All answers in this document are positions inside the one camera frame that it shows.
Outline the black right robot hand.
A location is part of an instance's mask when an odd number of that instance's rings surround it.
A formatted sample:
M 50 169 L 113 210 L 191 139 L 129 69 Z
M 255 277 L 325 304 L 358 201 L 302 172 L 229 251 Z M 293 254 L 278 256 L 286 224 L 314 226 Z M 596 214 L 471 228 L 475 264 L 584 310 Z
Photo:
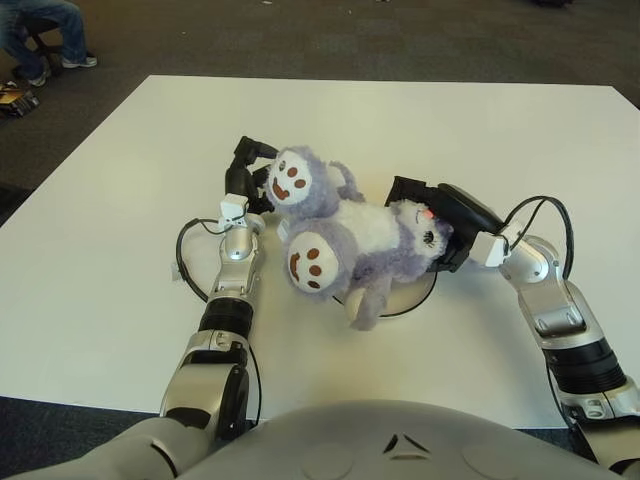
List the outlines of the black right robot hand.
M 469 257 L 479 232 L 496 235 L 505 225 L 491 209 L 455 185 L 428 186 L 425 181 L 395 176 L 385 206 L 404 199 L 429 206 L 438 219 L 453 227 L 445 252 L 429 266 L 429 273 L 456 272 Z

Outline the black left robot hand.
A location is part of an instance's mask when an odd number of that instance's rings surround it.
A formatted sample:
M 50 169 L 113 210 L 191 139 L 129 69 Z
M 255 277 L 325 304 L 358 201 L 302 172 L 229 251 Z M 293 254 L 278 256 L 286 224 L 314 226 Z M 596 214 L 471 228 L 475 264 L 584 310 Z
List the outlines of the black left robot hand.
M 274 206 L 269 201 L 265 183 L 269 175 L 268 165 L 251 172 L 248 167 L 258 158 L 274 160 L 278 150 L 268 144 L 242 136 L 234 150 L 234 158 L 225 173 L 225 193 L 237 194 L 248 199 L 248 212 L 262 214 L 273 212 Z

